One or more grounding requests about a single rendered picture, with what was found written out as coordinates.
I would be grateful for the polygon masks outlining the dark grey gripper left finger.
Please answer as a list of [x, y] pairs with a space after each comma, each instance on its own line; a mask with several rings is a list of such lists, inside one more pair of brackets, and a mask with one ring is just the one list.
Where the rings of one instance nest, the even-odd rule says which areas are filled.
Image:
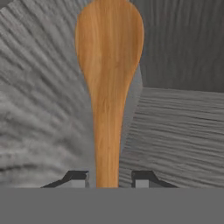
[[89, 188], [88, 171], [68, 171], [63, 178], [44, 185], [44, 188], [55, 187]]

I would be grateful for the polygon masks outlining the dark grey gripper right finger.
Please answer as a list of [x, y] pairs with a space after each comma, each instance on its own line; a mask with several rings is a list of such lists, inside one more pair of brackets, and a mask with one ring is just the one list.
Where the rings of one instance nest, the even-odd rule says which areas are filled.
[[132, 188], [176, 188], [175, 185], [159, 179], [153, 171], [132, 171]]

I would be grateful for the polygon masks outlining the wooden spoon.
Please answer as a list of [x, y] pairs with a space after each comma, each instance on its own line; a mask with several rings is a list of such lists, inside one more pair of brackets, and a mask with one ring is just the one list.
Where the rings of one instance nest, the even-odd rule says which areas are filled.
[[74, 29], [80, 70], [91, 98], [96, 186], [119, 186], [125, 102], [144, 46], [144, 22], [129, 0], [92, 0]]

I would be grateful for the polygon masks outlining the grey wooden cabinet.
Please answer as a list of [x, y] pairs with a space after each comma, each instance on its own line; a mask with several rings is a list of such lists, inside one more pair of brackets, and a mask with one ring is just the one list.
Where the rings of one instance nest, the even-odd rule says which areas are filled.
[[[119, 184], [151, 170], [224, 188], [224, 0], [130, 0], [144, 22], [125, 107]], [[0, 0], [0, 186], [40, 187], [95, 168], [74, 26], [90, 0]]]

